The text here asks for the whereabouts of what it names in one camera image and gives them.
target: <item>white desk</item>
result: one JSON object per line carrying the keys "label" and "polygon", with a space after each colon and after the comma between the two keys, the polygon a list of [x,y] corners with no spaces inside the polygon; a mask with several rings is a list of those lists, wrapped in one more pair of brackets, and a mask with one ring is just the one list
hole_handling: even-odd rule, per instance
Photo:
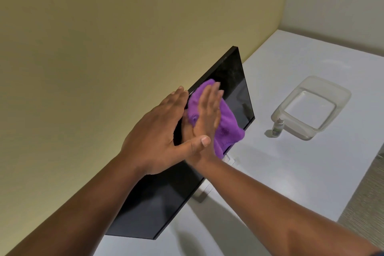
{"label": "white desk", "polygon": [[[384,142],[384,58],[278,30],[243,66],[256,119],[230,151],[236,167],[338,220]],[[266,137],[272,112],[310,75],[349,89],[351,100],[310,141]],[[95,255],[269,254],[213,190],[201,204],[191,199],[156,241],[105,236]]]}

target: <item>black screen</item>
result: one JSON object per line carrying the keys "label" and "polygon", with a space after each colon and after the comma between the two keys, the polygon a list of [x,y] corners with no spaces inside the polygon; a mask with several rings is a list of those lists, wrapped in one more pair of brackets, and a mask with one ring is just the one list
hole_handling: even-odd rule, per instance
{"label": "black screen", "polygon": [[[237,47],[232,47],[190,89],[191,94],[204,81],[214,79],[224,90],[224,100],[244,130],[254,120],[252,104]],[[181,142],[181,122],[174,132],[175,145]],[[147,175],[127,197],[107,235],[156,239],[197,190],[203,177],[187,163]]]}

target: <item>purple cloth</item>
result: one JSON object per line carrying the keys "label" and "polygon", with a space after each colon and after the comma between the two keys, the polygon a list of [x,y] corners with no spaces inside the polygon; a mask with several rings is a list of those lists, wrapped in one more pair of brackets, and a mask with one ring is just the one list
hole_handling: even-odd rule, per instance
{"label": "purple cloth", "polygon": [[[200,96],[203,93],[204,88],[207,85],[212,85],[214,83],[215,81],[213,79],[205,81],[195,90],[194,93],[192,93],[191,97],[189,98],[188,118],[192,126],[195,126],[197,119],[199,118],[198,105]],[[223,152],[229,146],[242,140],[245,135],[245,131],[242,128],[239,128],[233,112],[229,109],[228,105],[225,103],[223,98],[220,101],[220,112],[221,119],[215,133],[214,149],[216,156],[222,159],[224,158]]]}

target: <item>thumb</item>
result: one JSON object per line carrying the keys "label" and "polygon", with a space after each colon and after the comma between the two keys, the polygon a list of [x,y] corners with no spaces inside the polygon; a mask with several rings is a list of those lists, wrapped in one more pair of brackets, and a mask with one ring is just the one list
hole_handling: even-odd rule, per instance
{"label": "thumb", "polygon": [[196,153],[201,152],[211,143],[211,139],[208,136],[198,136],[192,138],[179,146],[175,146],[173,150],[174,156],[172,160],[175,163],[180,162],[188,157],[195,155]]}

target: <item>fingernail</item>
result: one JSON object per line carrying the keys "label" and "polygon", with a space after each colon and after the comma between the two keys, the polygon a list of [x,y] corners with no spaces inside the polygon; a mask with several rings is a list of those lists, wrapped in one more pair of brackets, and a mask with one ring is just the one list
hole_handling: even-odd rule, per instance
{"label": "fingernail", "polygon": [[204,147],[206,147],[211,143],[211,139],[208,136],[204,136],[201,138],[201,142],[203,143]]}

